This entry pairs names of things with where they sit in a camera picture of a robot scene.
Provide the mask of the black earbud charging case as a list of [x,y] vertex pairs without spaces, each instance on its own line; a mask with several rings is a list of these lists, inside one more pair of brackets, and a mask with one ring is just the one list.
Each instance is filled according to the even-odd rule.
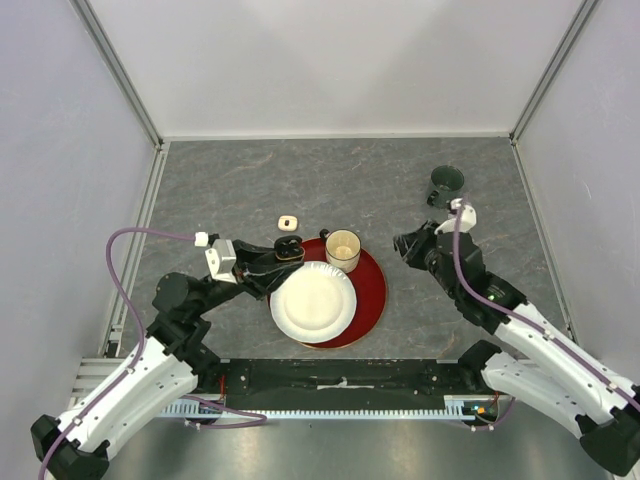
[[305,255],[302,242],[302,238],[297,235],[278,238],[273,245],[276,258],[282,262],[302,260]]

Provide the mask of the pink earbud charging case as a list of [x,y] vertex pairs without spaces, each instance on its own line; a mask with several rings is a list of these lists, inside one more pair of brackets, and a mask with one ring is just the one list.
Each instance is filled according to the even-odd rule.
[[298,219],[293,215],[282,215],[278,218],[277,227],[283,232],[294,232],[298,228]]

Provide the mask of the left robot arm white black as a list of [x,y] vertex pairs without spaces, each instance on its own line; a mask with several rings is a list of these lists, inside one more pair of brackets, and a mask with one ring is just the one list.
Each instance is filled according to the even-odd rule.
[[202,342],[211,327],[204,314],[243,293],[256,300],[270,296],[305,254],[296,235],[259,247],[199,232],[194,243],[204,247],[210,273],[164,275],[153,300],[155,320],[138,329],[130,356],[79,405],[32,425],[39,478],[101,478],[118,447],[163,408],[194,390],[215,389],[220,359]]

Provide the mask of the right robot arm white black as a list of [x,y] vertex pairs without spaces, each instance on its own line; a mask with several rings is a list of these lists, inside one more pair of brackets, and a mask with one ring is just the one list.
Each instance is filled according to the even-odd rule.
[[429,272],[463,318],[523,353],[522,366],[481,341],[458,368],[467,392],[507,393],[570,431],[599,466],[616,476],[639,461],[639,386],[586,353],[547,320],[524,294],[490,272],[470,234],[444,232],[428,221],[394,237],[404,263]]

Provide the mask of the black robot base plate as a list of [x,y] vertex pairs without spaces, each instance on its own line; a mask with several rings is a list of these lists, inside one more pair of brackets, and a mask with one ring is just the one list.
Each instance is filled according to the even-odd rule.
[[494,395],[472,370],[425,359],[230,359],[195,392],[222,393],[227,406],[245,411],[439,409],[448,395]]

